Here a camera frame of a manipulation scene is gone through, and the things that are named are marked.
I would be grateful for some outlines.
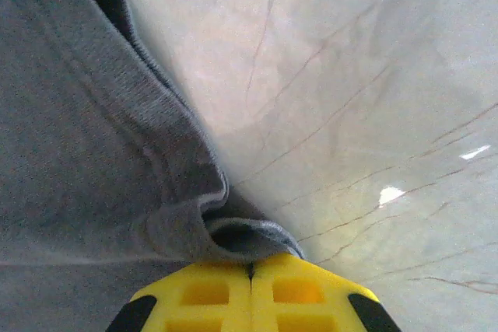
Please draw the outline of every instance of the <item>yellow plastic part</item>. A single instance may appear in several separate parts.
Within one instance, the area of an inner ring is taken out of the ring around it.
[[[254,267],[193,264],[157,281],[133,300],[157,304],[142,332],[365,332],[348,300],[368,289],[289,254]]]

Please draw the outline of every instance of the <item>white surface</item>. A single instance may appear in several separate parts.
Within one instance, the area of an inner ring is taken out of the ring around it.
[[[496,329],[498,0],[131,3],[232,183],[313,262],[404,331]]]

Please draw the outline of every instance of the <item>rectangular hole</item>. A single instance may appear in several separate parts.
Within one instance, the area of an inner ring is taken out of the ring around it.
[[[279,315],[279,332],[334,332],[334,320],[329,316]]]
[[[221,320],[176,320],[167,323],[166,332],[221,332]]]
[[[313,281],[303,279],[278,279],[273,283],[273,302],[323,303],[324,295]]]
[[[226,305],[228,284],[224,281],[197,281],[189,284],[181,298],[181,305]]]

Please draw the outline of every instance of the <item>yellow plastic object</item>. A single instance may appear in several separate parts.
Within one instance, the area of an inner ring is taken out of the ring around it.
[[[107,332],[397,332],[368,289],[291,256],[193,264],[139,292]]]

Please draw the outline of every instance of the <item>gray cloth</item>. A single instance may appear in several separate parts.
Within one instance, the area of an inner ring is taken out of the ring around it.
[[[0,0],[2,331],[104,330],[185,263],[302,255],[226,204],[198,121],[109,1]]]

